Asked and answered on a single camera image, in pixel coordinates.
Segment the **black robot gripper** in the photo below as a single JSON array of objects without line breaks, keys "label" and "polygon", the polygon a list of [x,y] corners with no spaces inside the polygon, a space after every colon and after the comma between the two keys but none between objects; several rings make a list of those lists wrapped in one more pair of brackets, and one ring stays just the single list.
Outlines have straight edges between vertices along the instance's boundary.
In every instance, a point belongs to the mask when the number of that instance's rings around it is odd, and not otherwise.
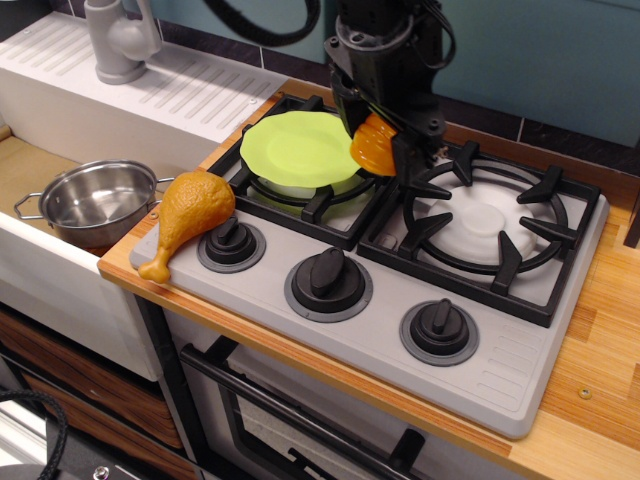
[{"label": "black robot gripper", "polygon": [[353,138],[374,112],[397,132],[392,156],[398,183],[425,188],[446,130],[432,84],[447,66],[439,9],[340,9],[325,41],[330,85]]}]

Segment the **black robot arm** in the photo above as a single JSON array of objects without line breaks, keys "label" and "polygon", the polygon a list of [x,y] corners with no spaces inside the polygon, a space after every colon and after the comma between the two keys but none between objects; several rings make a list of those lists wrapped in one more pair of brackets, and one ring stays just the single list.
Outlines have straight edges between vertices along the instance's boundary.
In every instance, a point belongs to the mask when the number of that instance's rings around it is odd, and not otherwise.
[{"label": "black robot arm", "polygon": [[450,26],[436,1],[341,1],[335,33],[324,47],[330,86],[350,136],[376,114],[395,130],[390,140],[393,177],[413,191],[427,173],[446,130],[432,91],[451,55],[443,50]]}]

